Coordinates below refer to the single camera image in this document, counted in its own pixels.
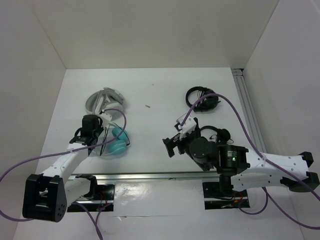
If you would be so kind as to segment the teal cat ear headphones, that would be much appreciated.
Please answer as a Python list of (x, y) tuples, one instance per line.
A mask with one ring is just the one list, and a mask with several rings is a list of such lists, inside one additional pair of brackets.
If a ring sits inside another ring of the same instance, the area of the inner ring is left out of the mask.
[(108, 144), (96, 147), (89, 156), (101, 156), (107, 159), (112, 159), (114, 156), (123, 156), (131, 142), (129, 135), (125, 130), (118, 136), (122, 130), (123, 129), (116, 123), (109, 123), (98, 137), (97, 143), (102, 144), (113, 138), (115, 138), (115, 140)]

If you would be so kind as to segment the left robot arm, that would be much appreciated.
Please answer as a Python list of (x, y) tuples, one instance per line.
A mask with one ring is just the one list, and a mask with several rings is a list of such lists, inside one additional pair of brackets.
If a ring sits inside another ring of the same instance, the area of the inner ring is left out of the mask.
[(22, 206), (24, 218), (58, 223), (77, 199), (97, 197), (99, 187), (95, 176), (79, 174), (73, 180), (69, 177), (93, 151), (103, 130), (103, 120), (99, 116), (85, 115), (66, 154), (42, 173), (27, 178)]

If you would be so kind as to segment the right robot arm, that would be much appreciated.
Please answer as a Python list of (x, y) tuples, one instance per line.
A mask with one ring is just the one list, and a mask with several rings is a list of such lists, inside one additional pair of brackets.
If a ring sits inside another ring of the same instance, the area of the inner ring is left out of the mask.
[(218, 190), (223, 196), (234, 191), (268, 186), (286, 187), (291, 192), (308, 193), (320, 185), (318, 174), (309, 167), (314, 162), (310, 152), (296, 156), (267, 154), (226, 141), (211, 141), (201, 135), (197, 118), (190, 117), (178, 133), (163, 139), (169, 157), (177, 149), (188, 155), (204, 172), (215, 170), (219, 175)]

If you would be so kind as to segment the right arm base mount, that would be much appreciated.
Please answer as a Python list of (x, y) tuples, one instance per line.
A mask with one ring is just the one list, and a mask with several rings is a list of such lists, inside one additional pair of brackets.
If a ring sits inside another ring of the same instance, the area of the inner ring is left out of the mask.
[(243, 208), (250, 208), (246, 190), (223, 193), (218, 182), (203, 182), (202, 188), (205, 210), (237, 209), (240, 202)]

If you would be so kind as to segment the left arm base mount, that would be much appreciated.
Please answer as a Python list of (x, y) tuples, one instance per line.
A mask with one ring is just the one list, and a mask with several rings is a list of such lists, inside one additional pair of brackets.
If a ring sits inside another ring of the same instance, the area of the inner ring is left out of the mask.
[(78, 180), (68, 181), (65, 185), (67, 212), (80, 213), (84, 210), (73, 202), (83, 205), (89, 212), (112, 212), (114, 210), (115, 184), (98, 183), (94, 192), (90, 193), (90, 183)]

